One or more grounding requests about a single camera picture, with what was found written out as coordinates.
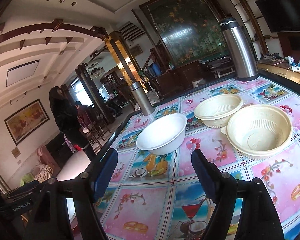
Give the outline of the seated person in red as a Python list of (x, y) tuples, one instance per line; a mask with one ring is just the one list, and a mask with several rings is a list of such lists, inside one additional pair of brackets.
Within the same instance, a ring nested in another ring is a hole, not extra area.
[(77, 108), (79, 123), (83, 127), (91, 128), (92, 122), (87, 105), (83, 105), (80, 101), (76, 101), (75, 107)]

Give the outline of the floral pink tablecloth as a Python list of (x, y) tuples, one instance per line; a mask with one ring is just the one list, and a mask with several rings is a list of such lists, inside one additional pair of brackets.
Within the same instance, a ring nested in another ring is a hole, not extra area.
[[(218, 129), (188, 125), (182, 145), (164, 157), (138, 150), (141, 132), (162, 116), (184, 113), (194, 105), (229, 92), (253, 103), (289, 111), (295, 125), (284, 151), (266, 160), (249, 160)], [(133, 114), (106, 143), (119, 160), (98, 211), (109, 239), (200, 239), (207, 234), (218, 182), (264, 186), (280, 219), (284, 239), (300, 239), (300, 85), (279, 77), (248, 83), (234, 79), (204, 86), (167, 100), (149, 117)]]

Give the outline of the person in black clothes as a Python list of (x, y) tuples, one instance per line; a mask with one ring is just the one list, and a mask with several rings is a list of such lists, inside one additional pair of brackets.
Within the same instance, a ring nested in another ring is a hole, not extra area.
[(64, 96), (60, 87), (52, 87), (49, 91), (51, 112), (59, 131), (73, 144), (78, 145), (92, 162), (96, 157), (90, 142), (81, 132), (78, 113), (74, 106)]

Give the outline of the black television screen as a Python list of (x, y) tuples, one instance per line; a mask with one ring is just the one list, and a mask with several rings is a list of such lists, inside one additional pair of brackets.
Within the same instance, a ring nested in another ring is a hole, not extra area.
[(300, 31), (300, 1), (257, 0), (255, 3), (272, 33)]

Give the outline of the framed landscape painting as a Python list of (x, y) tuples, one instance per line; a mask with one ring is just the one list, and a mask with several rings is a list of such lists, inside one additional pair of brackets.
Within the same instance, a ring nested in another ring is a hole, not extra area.
[(42, 102), (37, 99), (6, 118), (5, 125), (17, 146), (49, 120), (50, 118)]

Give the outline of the large beige plastic bowl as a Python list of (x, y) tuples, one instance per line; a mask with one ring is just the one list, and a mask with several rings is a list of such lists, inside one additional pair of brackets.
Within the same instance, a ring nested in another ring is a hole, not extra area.
[(237, 111), (221, 128), (230, 144), (250, 159), (267, 159), (290, 143), (293, 125), (282, 109), (251, 105)]

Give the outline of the slim steel thermos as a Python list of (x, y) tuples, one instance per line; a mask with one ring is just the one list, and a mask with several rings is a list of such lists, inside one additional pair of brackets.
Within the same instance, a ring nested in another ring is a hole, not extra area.
[(144, 116), (151, 115), (154, 112), (154, 108), (152, 107), (151, 102), (147, 97), (141, 83), (137, 81), (131, 84), (130, 90)]

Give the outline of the large steel thermos flask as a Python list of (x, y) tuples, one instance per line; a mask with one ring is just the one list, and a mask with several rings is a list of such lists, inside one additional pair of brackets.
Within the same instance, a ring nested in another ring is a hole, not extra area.
[(234, 63), (237, 79), (251, 81), (258, 78), (259, 73), (253, 51), (237, 20), (225, 18), (219, 22), (219, 25)]

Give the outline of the large floral wall mural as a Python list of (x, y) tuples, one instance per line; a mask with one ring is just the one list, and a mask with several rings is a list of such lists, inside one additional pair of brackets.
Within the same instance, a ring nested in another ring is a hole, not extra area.
[(150, 0), (139, 6), (176, 67), (228, 55), (211, 0)]

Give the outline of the small beige plastic bowl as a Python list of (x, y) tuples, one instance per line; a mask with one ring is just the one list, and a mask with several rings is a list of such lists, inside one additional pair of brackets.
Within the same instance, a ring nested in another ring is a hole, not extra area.
[(243, 105), (244, 100), (236, 94), (218, 95), (197, 105), (194, 116), (209, 128), (222, 128)]

